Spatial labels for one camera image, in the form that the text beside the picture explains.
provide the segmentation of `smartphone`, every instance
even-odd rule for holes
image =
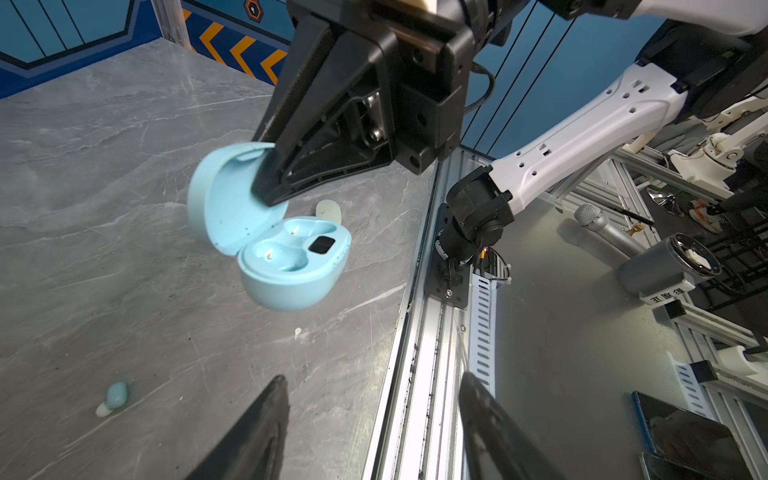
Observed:
[[[654,454],[723,480],[752,480],[728,427],[640,392],[632,398]]]
[[[643,454],[643,475],[646,480],[713,480],[702,472],[648,453]]]

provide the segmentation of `microphone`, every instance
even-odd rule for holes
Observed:
[[[593,204],[584,204],[574,213],[576,221],[587,230],[600,235],[611,245],[624,252],[627,257],[634,257],[645,251],[645,247],[627,235],[621,228],[613,225],[609,219]]]

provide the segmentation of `earbud charging case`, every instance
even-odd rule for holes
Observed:
[[[268,207],[250,186],[274,144],[219,148],[197,165],[187,197],[192,231],[237,256],[246,292],[272,310],[294,312],[323,299],[339,279],[352,236],[318,217],[283,219],[288,202]]]

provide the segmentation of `blue wall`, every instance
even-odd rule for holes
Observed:
[[[160,36],[149,0],[0,0],[0,98]]]
[[[224,14],[244,24],[258,27],[261,31],[269,32],[278,38],[290,42],[293,40],[293,23],[290,21],[285,0],[257,0],[263,10],[260,22],[248,17],[243,0],[197,0],[198,6],[208,7],[209,12]]]
[[[531,2],[515,18],[507,45],[489,45],[475,59],[497,74],[496,89],[465,116],[462,143],[502,157],[533,141],[615,80],[662,22],[648,15],[565,21]],[[467,102],[487,86],[485,76],[473,74]]]

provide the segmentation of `bolt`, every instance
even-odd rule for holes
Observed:
[[[384,138],[384,132],[379,127],[374,127],[368,132],[368,136],[375,142],[380,142]]]
[[[375,103],[376,103],[375,95],[370,95],[368,98],[362,101],[362,104],[365,105],[367,108],[371,108]]]

